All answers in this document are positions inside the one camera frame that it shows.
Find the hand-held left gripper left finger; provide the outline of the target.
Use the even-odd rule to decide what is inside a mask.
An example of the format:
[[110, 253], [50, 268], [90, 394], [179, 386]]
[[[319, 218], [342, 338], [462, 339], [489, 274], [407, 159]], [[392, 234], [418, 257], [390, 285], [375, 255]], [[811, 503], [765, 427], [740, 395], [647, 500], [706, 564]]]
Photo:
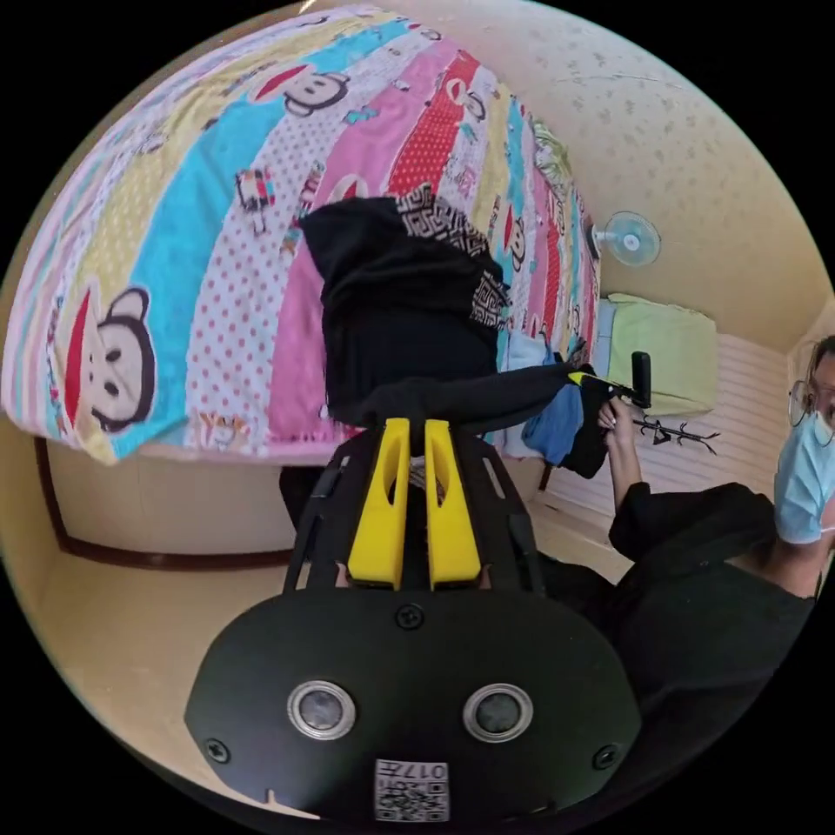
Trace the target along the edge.
[[361, 585], [399, 585], [411, 467], [411, 430], [406, 418], [386, 421], [347, 562]]

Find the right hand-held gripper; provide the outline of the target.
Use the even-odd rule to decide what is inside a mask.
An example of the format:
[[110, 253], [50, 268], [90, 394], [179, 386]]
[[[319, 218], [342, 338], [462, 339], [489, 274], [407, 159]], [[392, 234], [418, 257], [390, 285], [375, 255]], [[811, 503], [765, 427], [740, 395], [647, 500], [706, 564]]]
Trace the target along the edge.
[[613, 398], [620, 398], [627, 403], [633, 399], [634, 391], [631, 387], [615, 384], [588, 372], [573, 371], [567, 377], [572, 384], [581, 386], [585, 410], [590, 410], [592, 407], [598, 408]]

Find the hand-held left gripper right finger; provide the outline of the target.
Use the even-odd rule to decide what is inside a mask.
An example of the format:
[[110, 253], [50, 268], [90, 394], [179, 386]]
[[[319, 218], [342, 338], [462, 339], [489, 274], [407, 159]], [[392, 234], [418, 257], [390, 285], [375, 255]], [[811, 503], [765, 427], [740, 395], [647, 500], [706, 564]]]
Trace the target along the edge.
[[424, 425], [426, 530], [431, 588], [472, 584], [482, 570], [450, 425]]

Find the person's right hand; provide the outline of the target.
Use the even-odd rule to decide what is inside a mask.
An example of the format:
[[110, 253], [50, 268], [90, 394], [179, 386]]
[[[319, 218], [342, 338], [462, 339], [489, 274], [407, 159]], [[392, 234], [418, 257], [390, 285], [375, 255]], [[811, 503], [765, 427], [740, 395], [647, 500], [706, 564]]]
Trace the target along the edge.
[[634, 450], [632, 413], [621, 397], [613, 397], [602, 404], [598, 412], [598, 426], [604, 433], [604, 441], [610, 451]]

